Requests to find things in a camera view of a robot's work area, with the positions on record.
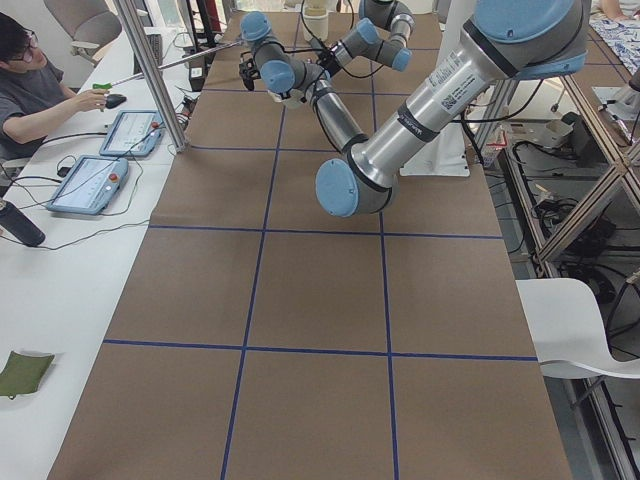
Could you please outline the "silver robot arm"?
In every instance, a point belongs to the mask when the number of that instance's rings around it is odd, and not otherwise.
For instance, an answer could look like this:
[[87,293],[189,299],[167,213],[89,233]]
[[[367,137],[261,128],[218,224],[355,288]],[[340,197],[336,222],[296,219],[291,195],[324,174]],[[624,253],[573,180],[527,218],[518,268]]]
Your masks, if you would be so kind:
[[361,1],[359,21],[330,47],[313,38],[318,64],[334,76],[358,57],[404,71],[412,58],[407,43],[415,27],[411,10],[402,1]]
[[262,12],[245,14],[240,34],[267,90],[282,99],[299,92],[341,153],[319,168],[315,191],[325,211],[349,217],[383,210],[394,197],[398,171],[492,82],[580,70],[589,9],[586,1],[477,2],[453,51],[371,137],[346,109],[331,79],[357,57],[406,69],[415,21],[404,3],[361,2],[358,23],[316,63],[287,54]]

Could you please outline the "person's bare hand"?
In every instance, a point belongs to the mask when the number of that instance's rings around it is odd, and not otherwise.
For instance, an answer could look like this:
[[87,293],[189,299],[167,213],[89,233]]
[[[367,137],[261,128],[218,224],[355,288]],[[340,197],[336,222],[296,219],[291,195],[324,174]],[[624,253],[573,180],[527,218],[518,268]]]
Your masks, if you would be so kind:
[[75,97],[75,100],[77,101],[77,108],[82,112],[96,109],[104,110],[106,108],[109,94],[110,91],[105,89],[91,89],[83,91]]

